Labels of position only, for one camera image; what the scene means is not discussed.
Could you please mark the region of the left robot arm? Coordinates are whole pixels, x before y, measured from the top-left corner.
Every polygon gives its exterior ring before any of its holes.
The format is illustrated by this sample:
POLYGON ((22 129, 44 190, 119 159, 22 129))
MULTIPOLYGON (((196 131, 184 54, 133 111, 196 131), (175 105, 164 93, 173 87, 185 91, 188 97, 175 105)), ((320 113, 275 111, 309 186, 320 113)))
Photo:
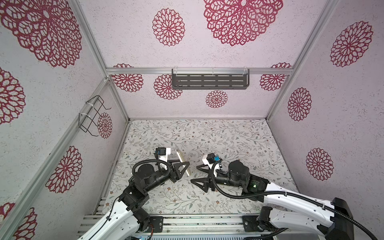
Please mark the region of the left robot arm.
POLYGON ((111 209, 91 227, 81 240, 125 240, 150 225, 150 215, 143 205, 150 199, 149 191, 167 181, 179 181, 189 162, 143 160, 132 169, 129 185, 113 202, 111 209))

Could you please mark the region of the white remote control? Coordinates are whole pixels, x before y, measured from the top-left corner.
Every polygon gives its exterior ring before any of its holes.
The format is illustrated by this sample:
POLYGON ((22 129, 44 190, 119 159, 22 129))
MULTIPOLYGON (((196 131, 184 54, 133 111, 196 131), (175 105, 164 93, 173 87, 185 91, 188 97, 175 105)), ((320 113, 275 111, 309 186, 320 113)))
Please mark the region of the white remote control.
MULTIPOLYGON (((185 158, 184 158, 184 155, 183 155, 182 151, 180 151, 179 149, 176 149, 176 153, 177 153, 177 156, 178 156, 180 162, 182 162, 182 163, 187 162, 185 160, 185 158)), ((190 171, 189 167, 184 167, 184 168, 186 169, 187 176, 190 177, 191 176, 191 171, 190 171)))

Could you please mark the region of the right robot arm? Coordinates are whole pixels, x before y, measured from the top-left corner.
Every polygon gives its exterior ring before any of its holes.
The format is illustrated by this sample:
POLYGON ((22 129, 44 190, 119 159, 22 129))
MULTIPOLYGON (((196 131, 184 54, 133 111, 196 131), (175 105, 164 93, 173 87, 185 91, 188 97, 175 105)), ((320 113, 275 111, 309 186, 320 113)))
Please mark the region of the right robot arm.
POLYGON ((221 160, 205 160, 197 170, 207 173, 207 177, 191 182, 204 192, 218 191, 228 198, 265 204, 258 215, 242 218, 246 232, 268 232, 268 240, 287 230, 315 234, 326 240, 355 238, 353 216, 342 199, 320 200, 289 191, 252 175, 239 160, 229 163, 227 171, 222 170, 221 160))

